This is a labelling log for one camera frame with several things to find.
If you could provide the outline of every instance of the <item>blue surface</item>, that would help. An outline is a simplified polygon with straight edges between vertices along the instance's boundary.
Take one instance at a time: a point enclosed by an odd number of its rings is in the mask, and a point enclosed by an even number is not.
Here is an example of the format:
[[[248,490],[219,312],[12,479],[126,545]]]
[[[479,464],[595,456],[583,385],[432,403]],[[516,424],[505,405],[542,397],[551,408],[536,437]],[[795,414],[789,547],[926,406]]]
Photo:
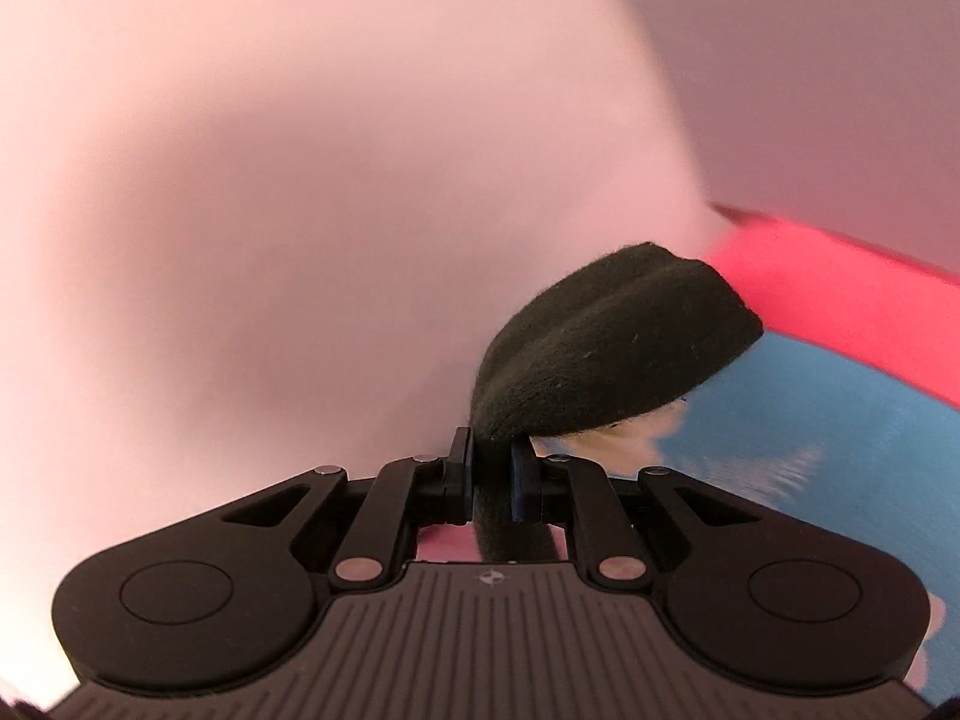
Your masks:
[[[665,464],[903,560],[947,605],[923,696],[960,693],[960,412],[772,333],[688,408]]]

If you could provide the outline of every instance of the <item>red fabric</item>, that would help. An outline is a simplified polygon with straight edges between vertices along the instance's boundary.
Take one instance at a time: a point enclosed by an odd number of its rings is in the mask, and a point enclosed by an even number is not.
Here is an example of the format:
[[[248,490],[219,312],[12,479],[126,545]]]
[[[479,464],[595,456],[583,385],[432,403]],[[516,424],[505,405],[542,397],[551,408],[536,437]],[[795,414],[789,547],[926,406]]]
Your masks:
[[[707,258],[769,330],[960,407],[960,283],[819,230],[752,220]]]

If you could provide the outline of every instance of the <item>black felt hat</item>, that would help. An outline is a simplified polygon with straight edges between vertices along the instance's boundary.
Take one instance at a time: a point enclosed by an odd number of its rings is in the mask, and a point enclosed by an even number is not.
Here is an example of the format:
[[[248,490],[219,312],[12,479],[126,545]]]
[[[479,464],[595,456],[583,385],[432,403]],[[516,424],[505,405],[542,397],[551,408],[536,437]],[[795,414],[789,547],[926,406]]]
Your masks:
[[[762,334],[706,263],[626,247],[566,276],[497,333],[470,424],[480,439],[504,442],[641,415],[707,381]]]

